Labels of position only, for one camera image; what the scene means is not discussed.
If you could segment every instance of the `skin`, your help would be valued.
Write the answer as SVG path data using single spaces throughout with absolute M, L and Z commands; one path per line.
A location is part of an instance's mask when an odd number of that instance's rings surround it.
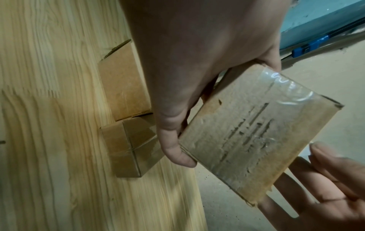
M 178 134 L 223 70 L 260 59 L 281 70 L 279 29 L 291 0 L 121 0 L 143 67 L 161 148 L 195 167 Z
M 365 166 L 320 142 L 311 145 L 309 159 L 298 157 L 289 169 L 318 202 L 284 173 L 274 186 L 298 217 L 268 196 L 259 203 L 261 212 L 278 231 L 365 230 Z

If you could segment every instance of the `wooden table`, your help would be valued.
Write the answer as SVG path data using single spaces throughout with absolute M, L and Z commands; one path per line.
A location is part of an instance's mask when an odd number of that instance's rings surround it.
M 0 230 L 206 230 L 195 172 L 113 176 L 97 63 L 130 37 L 115 0 L 0 3 Z

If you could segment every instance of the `small box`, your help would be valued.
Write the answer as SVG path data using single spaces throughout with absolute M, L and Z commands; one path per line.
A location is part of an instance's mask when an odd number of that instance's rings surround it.
M 123 119 L 100 130 L 117 177 L 142 177 L 163 157 L 152 114 Z
M 254 206 L 342 107 L 250 62 L 225 74 L 179 142 Z
M 131 40 L 115 47 L 98 68 L 115 121 L 151 113 L 143 70 Z

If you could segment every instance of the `damaged cardboard box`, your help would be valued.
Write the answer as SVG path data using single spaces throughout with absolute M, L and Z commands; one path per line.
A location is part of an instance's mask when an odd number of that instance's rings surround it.
M 115 47 L 98 68 L 115 121 L 151 112 L 142 67 L 131 40 Z
M 142 177 L 163 157 L 152 114 L 117 121 L 101 132 L 117 177 Z
M 228 70 L 179 142 L 254 206 L 342 107 L 250 62 Z

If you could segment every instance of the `floor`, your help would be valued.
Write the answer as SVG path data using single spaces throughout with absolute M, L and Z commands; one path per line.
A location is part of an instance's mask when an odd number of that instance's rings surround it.
M 342 155 L 365 163 L 365 41 L 298 61 L 283 73 L 345 107 L 315 140 L 335 147 Z M 201 165 L 195 169 L 209 231 L 272 231 L 257 208 L 249 207 Z M 287 202 L 273 188 L 269 195 L 291 215 Z

